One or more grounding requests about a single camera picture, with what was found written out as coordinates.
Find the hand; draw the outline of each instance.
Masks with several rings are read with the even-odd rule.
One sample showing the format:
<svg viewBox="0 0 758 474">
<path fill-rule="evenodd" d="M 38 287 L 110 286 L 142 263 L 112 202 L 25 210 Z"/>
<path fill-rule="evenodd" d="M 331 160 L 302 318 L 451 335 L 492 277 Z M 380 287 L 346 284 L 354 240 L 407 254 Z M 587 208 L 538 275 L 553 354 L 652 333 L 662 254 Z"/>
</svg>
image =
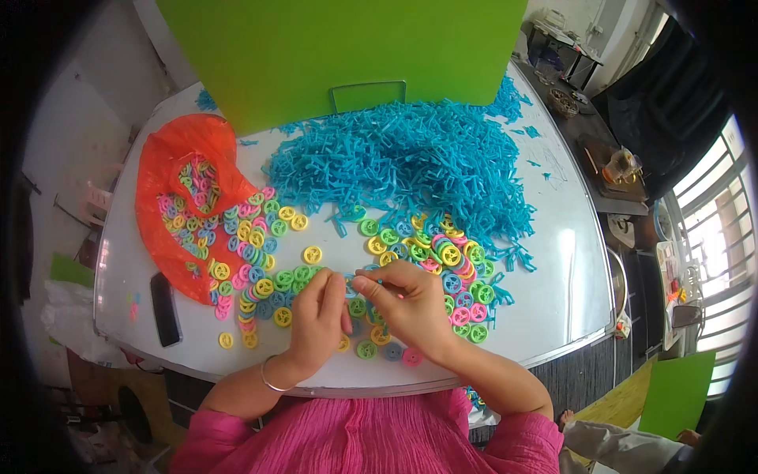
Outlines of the hand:
<svg viewBox="0 0 758 474">
<path fill-rule="evenodd" d="M 292 304 L 292 338 L 285 354 L 302 380 L 315 374 L 352 333 L 345 303 L 345 277 L 322 268 Z"/>
<path fill-rule="evenodd" d="M 462 341 L 450 329 L 442 281 L 412 263 L 394 260 L 370 272 L 356 270 L 352 287 L 376 306 L 393 336 L 435 363 Z"/>
<path fill-rule="evenodd" d="M 676 436 L 676 441 L 695 447 L 700 441 L 700 435 L 691 429 L 685 429 Z"/>
</svg>

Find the green board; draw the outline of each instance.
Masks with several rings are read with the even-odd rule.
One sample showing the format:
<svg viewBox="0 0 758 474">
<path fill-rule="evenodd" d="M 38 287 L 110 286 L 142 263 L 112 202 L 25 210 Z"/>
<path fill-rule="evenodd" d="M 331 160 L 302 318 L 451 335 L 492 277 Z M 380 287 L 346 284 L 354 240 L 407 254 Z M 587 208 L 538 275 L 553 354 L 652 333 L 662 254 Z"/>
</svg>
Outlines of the green board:
<svg viewBox="0 0 758 474">
<path fill-rule="evenodd" d="M 527 0 L 157 0 L 240 136 L 402 99 L 489 105 Z M 405 93 L 398 83 L 405 81 Z M 337 89 L 333 87 L 364 84 Z"/>
<path fill-rule="evenodd" d="M 695 429 L 715 361 L 710 351 L 655 363 L 639 430 L 676 440 L 681 430 Z"/>
<path fill-rule="evenodd" d="M 52 254 L 52 264 L 50 265 L 50 279 L 57 281 L 69 281 L 78 283 L 83 287 L 95 287 L 95 272 L 79 262 L 61 255 L 60 253 Z"/>
</svg>

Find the pink blouse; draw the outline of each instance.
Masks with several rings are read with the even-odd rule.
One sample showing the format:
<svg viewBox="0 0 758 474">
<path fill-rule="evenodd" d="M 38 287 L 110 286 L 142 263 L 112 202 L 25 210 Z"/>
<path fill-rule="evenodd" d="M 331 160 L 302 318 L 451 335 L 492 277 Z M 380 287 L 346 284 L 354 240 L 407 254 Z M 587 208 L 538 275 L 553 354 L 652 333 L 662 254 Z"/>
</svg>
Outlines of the pink blouse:
<svg viewBox="0 0 758 474">
<path fill-rule="evenodd" d="M 484 452 L 468 442 L 462 389 L 396 398 L 294 403 L 256 433 L 199 411 L 171 472 L 558 472 L 563 434 L 545 416 L 504 417 Z"/>
</svg>

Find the pink plastic chair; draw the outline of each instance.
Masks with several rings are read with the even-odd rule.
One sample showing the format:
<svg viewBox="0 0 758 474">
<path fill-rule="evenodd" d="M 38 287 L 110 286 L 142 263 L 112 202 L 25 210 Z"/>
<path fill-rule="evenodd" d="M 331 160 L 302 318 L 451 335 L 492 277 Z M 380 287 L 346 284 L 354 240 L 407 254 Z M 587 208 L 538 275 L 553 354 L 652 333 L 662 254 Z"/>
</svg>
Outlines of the pink plastic chair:
<svg viewBox="0 0 758 474">
<path fill-rule="evenodd" d="M 100 174 L 105 173 L 106 171 L 113 171 L 113 170 L 121 173 L 124 170 L 124 165 L 120 163 L 111 163 L 110 165 L 103 166 L 96 173 L 97 175 L 100 175 Z M 105 226 L 105 221 L 102 221 L 98 219 L 97 217 L 95 217 L 94 215 L 92 215 L 92 213 L 87 212 L 88 204 L 92 204 L 93 206 L 107 212 L 108 210 L 110 210 L 111 202 L 113 201 L 113 193 L 106 190 L 102 190 L 92 183 L 95 177 L 90 175 L 89 179 L 87 180 L 84 186 L 84 198 L 82 199 L 80 203 L 80 214 L 81 214 L 81 217 L 85 221 L 88 221 L 100 226 Z"/>
</svg>

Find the foot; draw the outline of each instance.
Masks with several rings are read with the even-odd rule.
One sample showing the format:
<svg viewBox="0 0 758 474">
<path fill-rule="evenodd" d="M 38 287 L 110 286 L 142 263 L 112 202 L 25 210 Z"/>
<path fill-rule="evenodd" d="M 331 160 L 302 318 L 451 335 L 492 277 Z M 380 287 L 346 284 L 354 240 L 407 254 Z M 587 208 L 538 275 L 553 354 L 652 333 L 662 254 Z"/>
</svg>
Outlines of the foot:
<svg viewBox="0 0 758 474">
<path fill-rule="evenodd" d="M 563 413 L 561 413 L 560 418 L 558 418 L 558 431 L 563 433 L 563 428 L 566 426 L 566 423 L 572 421 L 574 419 L 574 412 L 571 410 L 566 410 Z"/>
</svg>

